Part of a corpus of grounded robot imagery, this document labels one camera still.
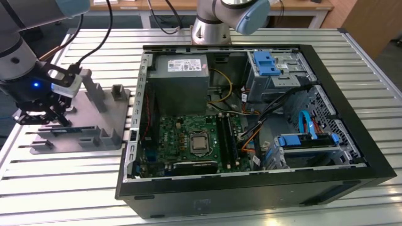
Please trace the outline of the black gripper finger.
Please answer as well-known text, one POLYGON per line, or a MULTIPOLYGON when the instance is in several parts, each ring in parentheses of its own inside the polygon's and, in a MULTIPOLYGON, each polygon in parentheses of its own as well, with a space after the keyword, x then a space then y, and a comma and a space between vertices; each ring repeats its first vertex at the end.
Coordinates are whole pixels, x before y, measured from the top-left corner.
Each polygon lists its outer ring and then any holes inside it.
POLYGON ((11 119, 19 125, 46 125, 50 120, 46 115, 29 115, 25 111, 15 111, 11 119))
POLYGON ((63 116, 65 106, 63 102, 57 102, 46 109, 46 116, 51 122, 57 122, 62 127, 69 127, 70 121, 63 116))

